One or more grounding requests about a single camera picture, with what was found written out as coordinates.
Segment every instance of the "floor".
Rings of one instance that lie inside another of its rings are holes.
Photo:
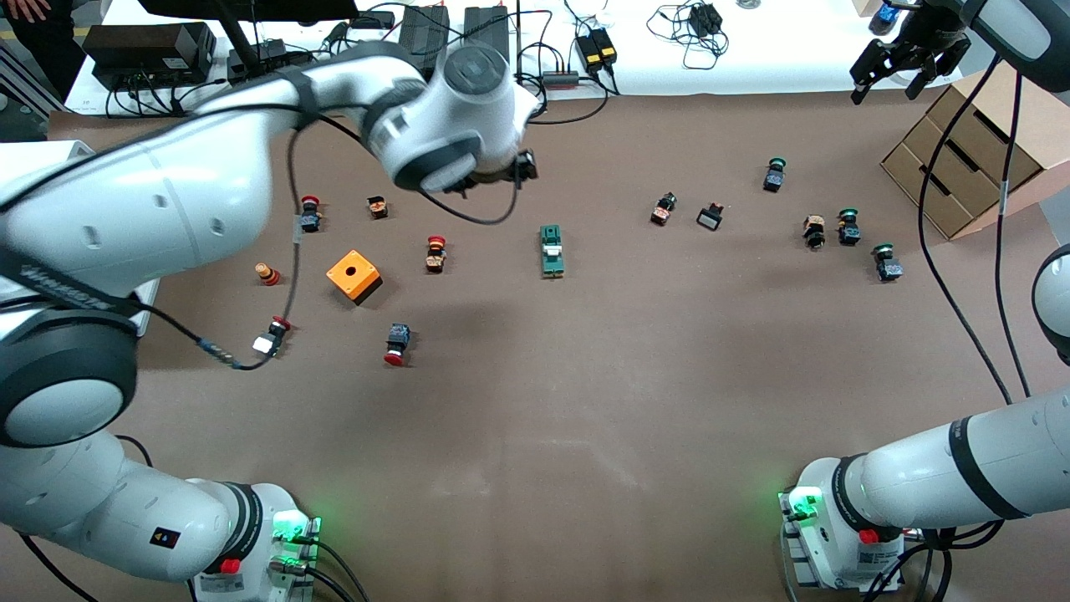
[[[81,43],[86,38],[86,33],[90,26],[101,24],[101,3],[97,1],[86,2],[75,9],[72,13],[75,22],[75,40]],[[11,31],[7,19],[0,18],[0,40],[12,50],[15,57],[27,65],[27,67],[37,76],[48,89],[55,94],[51,84],[45,78],[37,61],[33,59],[26,48],[15,38]],[[45,139],[48,125],[37,115],[19,110],[21,105],[16,101],[11,101],[7,106],[0,110],[0,142],[28,142]]]
[[[326,227],[305,237],[284,355],[236,374],[155,323],[138,397],[112,431],[180,477],[293,492],[380,602],[783,602],[775,494],[807,463],[1002,403],[924,266],[914,205],[878,167],[932,97],[614,98],[595,119],[532,128],[541,176],[490,228],[393,188],[366,153],[316,126],[297,144],[297,186],[323,200]],[[549,117],[587,106],[562,103]],[[113,124],[86,123],[56,135],[114,141]],[[285,142],[272,145],[276,211],[263,235],[165,278],[157,299],[243,357],[286,295],[253,265],[293,275]],[[776,195],[760,189],[774,155],[788,159]],[[647,217],[667,190],[681,203],[658,227]],[[372,221],[364,199],[377,194],[391,217]],[[492,215],[506,194],[448,201]],[[727,205],[717,232],[693,222],[710,201]],[[859,209],[865,244],[807,250],[802,218],[843,206]],[[560,280],[540,278],[537,233],[551,222],[564,236]],[[1010,379],[991,229],[953,244],[928,233]],[[430,234],[447,238],[441,275],[423,267]],[[1008,219],[1006,234],[1023,362],[1035,390],[1063,386],[1070,372],[1029,305],[1056,242],[1038,207]],[[895,283],[878,281],[868,251],[884,241],[906,269]],[[350,248],[386,279],[360,308],[323,276]],[[381,359],[395,322],[415,333],[406,369]],[[948,600],[1065,599],[1070,573],[1050,567],[1068,529],[1067,513],[1037,516],[957,554]],[[181,585],[45,547],[101,600],[187,599]],[[3,530],[0,581],[4,600],[72,599]]]

